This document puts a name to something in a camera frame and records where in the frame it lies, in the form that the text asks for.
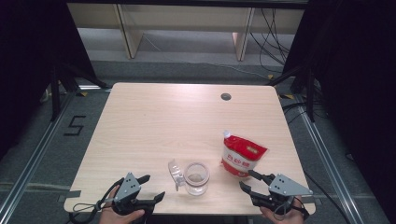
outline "robotic arm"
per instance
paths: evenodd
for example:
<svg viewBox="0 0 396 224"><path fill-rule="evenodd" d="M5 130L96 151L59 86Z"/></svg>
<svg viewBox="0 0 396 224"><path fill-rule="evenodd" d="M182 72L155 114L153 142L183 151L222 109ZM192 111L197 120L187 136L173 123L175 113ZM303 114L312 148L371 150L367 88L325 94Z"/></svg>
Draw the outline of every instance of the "robotic arm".
<svg viewBox="0 0 396 224"><path fill-rule="evenodd" d="M307 189L284 175L261 175L253 170L249 170L248 173L252 177L264 181L265 184L268 185L268 190L270 192L270 195L263 195L251 191L251 186L240 181L239 186L241 190L250 196L253 205L266 207L278 215L285 215L291 209L296 209L303 213L304 219L309 217L309 213L304 207L299 208L292 204L294 196L312 195L312 190Z"/></svg>
<svg viewBox="0 0 396 224"><path fill-rule="evenodd" d="M141 217L146 220L148 216L154 211L155 204L163 200L165 192L162 192L154 197L152 200L138 200L137 195L141 190L142 184L149 181L149 175L144 175L140 178L135 178L132 173L123 179L120 188L116 192L116 196L113 201L113 210L119 215L125 216L133 211L143 209L145 210L145 215Z"/></svg>

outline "clear plastic cup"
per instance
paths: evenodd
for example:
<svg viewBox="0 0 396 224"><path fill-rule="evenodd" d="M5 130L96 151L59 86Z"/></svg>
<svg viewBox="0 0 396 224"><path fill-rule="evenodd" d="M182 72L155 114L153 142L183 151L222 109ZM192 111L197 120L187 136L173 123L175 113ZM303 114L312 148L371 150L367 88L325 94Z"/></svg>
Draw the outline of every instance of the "clear plastic cup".
<svg viewBox="0 0 396 224"><path fill-rule="evenodd" d="M206 192L210 173L200 162L191 163L184 172L186 190L191 195L201 195Z"/></svg>

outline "hand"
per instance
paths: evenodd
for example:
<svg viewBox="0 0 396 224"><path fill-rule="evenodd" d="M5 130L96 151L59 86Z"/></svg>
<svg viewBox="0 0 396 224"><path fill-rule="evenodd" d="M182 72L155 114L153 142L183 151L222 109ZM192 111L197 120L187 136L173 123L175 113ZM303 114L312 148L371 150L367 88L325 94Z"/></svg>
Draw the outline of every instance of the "hand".
<svg viewBox="0 0 396 224"><path fill-rule="evenodd" d="M111 190L108 198L114 198L117 189L120 186L116 186ZM137 220L145 214L144 210L137 210L126 216L120 216L113 211L111 203L106 203L102 209L99 224L130 224L132 221Z"/></svg>
<svg viewBox="0 0 396 224"><path fill-rule="evenodd" d="M293 205L296 207L301 207L300 201L294 199ZM266 207L260 207L260 211L262 211L262 216L269 218L275 224L303 224L304 218L303 214L295 209L291 209L285 216L279 216L274 214L273 211Z"/></svg>

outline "transparent container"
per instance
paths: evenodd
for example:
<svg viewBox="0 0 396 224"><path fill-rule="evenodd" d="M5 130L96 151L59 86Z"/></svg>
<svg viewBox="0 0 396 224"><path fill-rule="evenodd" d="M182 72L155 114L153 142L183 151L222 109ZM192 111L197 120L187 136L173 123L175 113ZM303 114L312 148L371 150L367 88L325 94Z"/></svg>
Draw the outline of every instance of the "transparent container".
<svg viewBox="0 0 396 224"><path fill-rule="evenodd" d="M209 170L200 162L191 163L184 172L186 190L192 195L201 195L206 192L209 182Z"/></svg>
<svg viewBox="0 0 396 224"><path fill-rule="evenodd" d="M176 164L175 160L168 163L171 176L175 180L176 190L185 186L186 191L191 195L202 195L206 192L209 182L209 169L201 162L190 163L183 172Z"/></svg>

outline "red and white bag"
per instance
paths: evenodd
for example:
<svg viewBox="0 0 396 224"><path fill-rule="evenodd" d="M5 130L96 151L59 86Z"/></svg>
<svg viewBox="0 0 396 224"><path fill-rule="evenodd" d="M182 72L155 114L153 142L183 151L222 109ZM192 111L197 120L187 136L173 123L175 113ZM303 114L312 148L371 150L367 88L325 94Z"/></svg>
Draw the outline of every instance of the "red and white bag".
<svg viewBox="0 0 396 224"><path fill-rule="evenodd" d="M224 132L224 152L221 163L233 175L239 177L249 176L248 170L253 170L266 147L259 146L245 138Z"/></svg>

